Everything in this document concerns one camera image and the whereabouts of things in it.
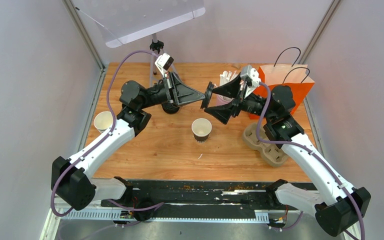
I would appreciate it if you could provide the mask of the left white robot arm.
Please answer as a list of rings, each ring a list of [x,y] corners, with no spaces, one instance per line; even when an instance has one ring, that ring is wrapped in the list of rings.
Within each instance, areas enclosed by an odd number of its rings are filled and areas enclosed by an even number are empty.
[[[68,159],[59,156],[52,163],[52,196],[64,200],[72,210],[80,211],[93,201],[112,199],[129,206],[133,193],[116,178],[92,180],[99,167],[121,146],[139,135],[152,115],[145,108],[171,103],[177,107],[205,99],[205,95],[183,83],[175,72],[163,74],[161,82],[146,88],[129,80],[122,85],[121,111],[113,123],[93,142]]]

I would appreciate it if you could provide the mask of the black cup lid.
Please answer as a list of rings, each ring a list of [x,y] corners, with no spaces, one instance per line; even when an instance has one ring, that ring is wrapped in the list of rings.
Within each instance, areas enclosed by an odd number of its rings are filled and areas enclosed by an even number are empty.
[[[200,106],[201,109],[205,109],[209,106],[211,98],[212,98],[214,86],[215,85],[211,81],[208,83],[208,86],[207,86],[205,93],[204,93],[204,99],[202,100],[202,103]]]

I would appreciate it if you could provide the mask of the black paper coffee cup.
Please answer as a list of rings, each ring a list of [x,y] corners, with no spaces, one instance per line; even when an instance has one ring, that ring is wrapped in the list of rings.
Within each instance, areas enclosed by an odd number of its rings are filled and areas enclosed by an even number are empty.
[[[197,118],[191,124],[194,139],[199,143],[204,143],[212,131],[212,124],[206,118]]]

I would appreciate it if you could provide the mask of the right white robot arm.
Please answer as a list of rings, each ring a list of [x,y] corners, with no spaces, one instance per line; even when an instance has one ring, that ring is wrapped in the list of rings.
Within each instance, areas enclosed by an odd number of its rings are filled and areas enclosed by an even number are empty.
[[[248,76],[237,76],[218,87],[209,83],[201,108],[223,124],[241,111],[259,115],[255,129],[257,140],[292,158],[317,189],[317,193],[312,193],[285,180],[277,180],[265,195],[270,208],[287,205],[312,215],[333,237],[348,233],[351,226],[359,224],[359,237],[365,239],[363,218],[371,200],[369,191],[354,187],[313,146],[291,115],[296,104],[289,86],[266,87],[266,97],[254,94],[254,87],[259,86],[264,86],[259,78]]]

